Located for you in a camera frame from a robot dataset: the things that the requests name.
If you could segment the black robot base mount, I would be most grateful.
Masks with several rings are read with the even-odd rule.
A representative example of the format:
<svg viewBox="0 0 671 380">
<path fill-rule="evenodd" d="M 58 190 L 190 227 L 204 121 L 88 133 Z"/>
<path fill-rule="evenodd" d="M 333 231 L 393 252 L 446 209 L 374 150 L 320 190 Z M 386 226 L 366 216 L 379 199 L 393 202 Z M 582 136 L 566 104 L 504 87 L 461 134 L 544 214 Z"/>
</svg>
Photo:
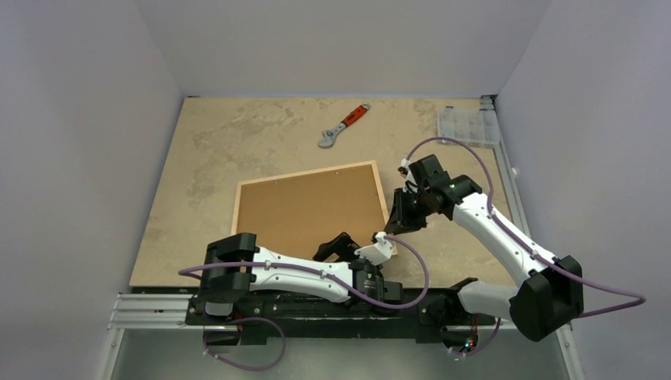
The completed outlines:
<svg viewBox="0 0 671 380">
<path fill-rule="evenodd" d="M 431 288 L 418 305 L 405 310 L 386 310 L 361 300 L 332 303 L 307 294 L 256 291 L 223 311 L 213 311 L 193 296 L 185 323 L 220 328 L 222 332 L 210 340 L 217 345 L 261 345 L 281 336 L 463 344 L 476 338 L 477 329 L 495 325 L 495 318 L 463 311 L 450 288 Z"/>
</svg>

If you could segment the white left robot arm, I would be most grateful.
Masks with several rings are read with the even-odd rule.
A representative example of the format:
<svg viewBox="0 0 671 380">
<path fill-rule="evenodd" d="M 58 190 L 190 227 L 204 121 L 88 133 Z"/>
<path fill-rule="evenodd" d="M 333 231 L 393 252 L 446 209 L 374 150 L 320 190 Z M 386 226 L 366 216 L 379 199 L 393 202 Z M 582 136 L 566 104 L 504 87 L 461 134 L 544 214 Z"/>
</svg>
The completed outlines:
<svg viewBox="0 0 671 380">
<path fill-rule="evenodd" d="M 383 234 L 361 247 L 342 232 L 306 260 L 258 246 L 255 234 L 235 234 L 207 246 L 199 299 L 206 301 L 206 315 L 218 324 L 231 321 L 235 302 L 253 291 L 293 292 L 333 303 L 348 302 L 358 291 L 377 302 L 398 304 L 402 285 L 381 273 L 392 251 Z"/>
</svg>

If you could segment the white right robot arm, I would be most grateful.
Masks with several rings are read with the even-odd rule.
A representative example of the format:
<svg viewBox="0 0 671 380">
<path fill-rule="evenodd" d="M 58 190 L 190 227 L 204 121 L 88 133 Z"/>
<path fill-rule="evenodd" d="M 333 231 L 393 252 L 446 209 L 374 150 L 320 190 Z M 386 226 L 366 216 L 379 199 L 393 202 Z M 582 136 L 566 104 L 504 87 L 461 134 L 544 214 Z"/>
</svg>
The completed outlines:
<svg viewBox="0 0 671 380">
<path fill-rule="evenodd" d="M 489 204 L 488 196 L 470 177 L 451 177 L 435 155 L 399 167 L 404 186 L 394 192 L 388 235 L 416 232 L 429 215 L 444 215 L 467 230 L 506 269 L 512 287 L 466 279 L 451 287 L 444 301 L 455 322 L 473 314 L 512 321 L 531 341 L 543 340 L 584 310 L 581 265 L 571 256 L 558 258 L 526 237 Z"/>
</svg>

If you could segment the clear plastic organizer box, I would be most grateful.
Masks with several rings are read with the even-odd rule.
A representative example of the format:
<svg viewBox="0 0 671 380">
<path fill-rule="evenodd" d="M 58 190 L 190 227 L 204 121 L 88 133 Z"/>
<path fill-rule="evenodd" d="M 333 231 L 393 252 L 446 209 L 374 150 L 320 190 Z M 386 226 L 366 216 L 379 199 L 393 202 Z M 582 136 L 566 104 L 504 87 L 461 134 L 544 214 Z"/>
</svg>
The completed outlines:
<svg viewBox="0 0 671 380">
<path fill-rule="evenodd" d="M 501 141 L 494 109 L 446 106 L 437 114 L 437 133 L 475 147 L 495 147 Z"/>
</svg>

